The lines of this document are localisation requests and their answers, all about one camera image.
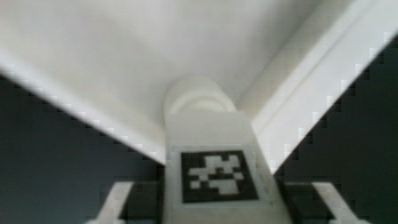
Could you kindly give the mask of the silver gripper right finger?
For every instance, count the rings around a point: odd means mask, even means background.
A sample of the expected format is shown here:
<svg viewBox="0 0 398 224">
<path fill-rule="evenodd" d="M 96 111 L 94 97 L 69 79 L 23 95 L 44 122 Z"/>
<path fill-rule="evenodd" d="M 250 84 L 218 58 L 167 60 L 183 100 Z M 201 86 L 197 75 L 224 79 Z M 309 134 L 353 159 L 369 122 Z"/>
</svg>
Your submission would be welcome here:
<svg viewBox="0 0 398 224">
<path fill-rule="evenodd" d="M 330 182 L 312 182 L 312 187 L 334 215 L 328 224 L 371 224 L 357 217 L 334 184 Z"/>
</svg>

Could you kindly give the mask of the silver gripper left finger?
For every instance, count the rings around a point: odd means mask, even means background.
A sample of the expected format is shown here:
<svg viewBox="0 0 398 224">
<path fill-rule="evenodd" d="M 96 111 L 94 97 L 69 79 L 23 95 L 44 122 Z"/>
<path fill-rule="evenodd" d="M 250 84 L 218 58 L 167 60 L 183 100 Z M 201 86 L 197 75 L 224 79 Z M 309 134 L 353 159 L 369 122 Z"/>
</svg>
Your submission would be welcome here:
<svg viewBox="0 0 398 224">
<path fill-rule="evenodd" d="M 121 213 L 131 187 L 133 187 L 131 182 L 113 183 L 97 216 L 85 222 L 85 224 L 126 224 L 126 222 L 121 219 Z"/>
</svg>

